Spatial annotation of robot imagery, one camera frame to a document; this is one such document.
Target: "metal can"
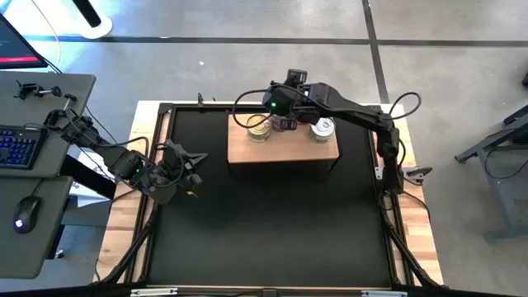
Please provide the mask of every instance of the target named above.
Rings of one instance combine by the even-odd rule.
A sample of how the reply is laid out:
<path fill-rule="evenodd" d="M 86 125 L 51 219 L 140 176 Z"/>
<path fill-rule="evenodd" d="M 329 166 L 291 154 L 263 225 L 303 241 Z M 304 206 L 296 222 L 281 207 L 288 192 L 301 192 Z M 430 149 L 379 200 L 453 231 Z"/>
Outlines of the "metal can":
<path fill-rule="evenodd" d="M 336 130 L 336 123 L 330 118 L 321 118 L 316 125 L 310 125 L 309 136 L 318 144 L 326 143 Z"/>
<path fill-rule="evenodd" d="M 255 125 L 264 119 L 266 119 L 264 115 L 252 115 L 247 119 L 247 125 Z M 270 121 L 264 120 L 257 127 L 247 129 L 247 136 L 249 136 L 250 140 L 256 143 L 263 143 L 270 137 L 270 126 Z"/>
<path fill-rule="evenodd" d="M 284 130 L 281 128 L 282 120 L 287 120 L 287 118 L 285 116 L 272 115 L 270 117 L 271 128 L 277 132 L 284 132 Z"/>

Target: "black mat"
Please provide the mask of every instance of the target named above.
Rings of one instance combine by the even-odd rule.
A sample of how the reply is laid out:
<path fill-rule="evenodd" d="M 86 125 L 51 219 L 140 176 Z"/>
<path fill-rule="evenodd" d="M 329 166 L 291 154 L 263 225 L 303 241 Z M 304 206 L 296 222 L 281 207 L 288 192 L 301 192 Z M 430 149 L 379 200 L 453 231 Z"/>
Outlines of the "black mat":
<path fill-rule="evenodd" d="M 148 282 L 158 285 L 389 286 L 365 130 L 340 120 L 330 163 L 231 165 L 228 114 L 178 111 L 173 140 L 208 153 L 198 199 L 159 210 Z"/>

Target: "monitor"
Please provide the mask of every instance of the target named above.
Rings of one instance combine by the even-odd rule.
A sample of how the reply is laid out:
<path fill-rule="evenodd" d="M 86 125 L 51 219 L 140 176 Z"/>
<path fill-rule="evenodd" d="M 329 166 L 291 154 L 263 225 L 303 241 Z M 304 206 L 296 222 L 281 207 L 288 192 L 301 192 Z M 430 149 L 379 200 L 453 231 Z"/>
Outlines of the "monitor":
<path fill-rule="evenodd" d="M 0 69 L 44 67 L 44 58 L 0 14 Z"/>

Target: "concrete floor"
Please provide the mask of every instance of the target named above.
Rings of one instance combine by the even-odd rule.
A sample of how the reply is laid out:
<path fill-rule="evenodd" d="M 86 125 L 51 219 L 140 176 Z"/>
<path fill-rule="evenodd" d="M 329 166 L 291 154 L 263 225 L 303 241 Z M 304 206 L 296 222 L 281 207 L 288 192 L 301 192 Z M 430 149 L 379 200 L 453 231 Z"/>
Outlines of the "concrete floor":
<path fill-rule="evenodd" d="M 114 36 L 369 39 L 361 0 L 157 0 L 155 6 L 92 2 L 114 20 Z M 68 1 L 38 3 L 46 14 L 60 13 L 52 22 L 61 35 L 77 32 Z M 29 5 L 14 0 L 6 17 L 22 34 L 50 35 L 44 22 L 35 24 L 39 16 Z M 461 290 L 528 295 L 528 240 L 484 241 L 484 232 L 502 227 L 497 203 L 480 164 L 459 165 L 453 159 L 526 104 L 528 91 L 520 81 L 528 72 L 528 46 L 497 42 L 497 47 L 484 47 L 479 41 L 528 40 L 528 2 L 371 0 L 370 8 L 379 40 L 477 42 L 470 47 L 383 45 L 382 73 L 365 43 L 62 42 L 60 68 L 97 76 L 89 106 L 117 139 L 128 138 L 138 100 L 195 100 L 198 92 L 233 100 L 283 79 L 288 68 L 306 69 L 309 81 L 329 83 L 358 102 L 380 102 L 380 74 L 391 102 L 403 92 L 420 92 L 422 108 L 408 123 L 417 162 L 434 168 L 424 191 L 445 283 Z M 35 21 L 27 22 L 28 15 Z M 56 60 L 54 42 L 31 43 Z M 410 109 L 414 101 L 403 104 Z M 71 236 L 64 237 L 61 247 L 77 248 L 78 254 L 66 249 L 66 258 L 46 262 L 36 280 L 0 280 L 0 290 L 90 282 L 102 232 L 78 227 L 68 232 Z M 77 242 L 85 248 L 79 249 Z"/>

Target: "keyboard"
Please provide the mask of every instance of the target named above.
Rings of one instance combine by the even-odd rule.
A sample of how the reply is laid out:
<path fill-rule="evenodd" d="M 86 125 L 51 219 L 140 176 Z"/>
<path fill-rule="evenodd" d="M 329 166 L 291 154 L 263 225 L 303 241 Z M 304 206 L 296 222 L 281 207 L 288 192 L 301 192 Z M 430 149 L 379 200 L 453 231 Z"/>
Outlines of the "keyboard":
<path fill-rule="evenodd" d="M 0 125 L 0 168 L 31 170 L 46 129 Z"/>

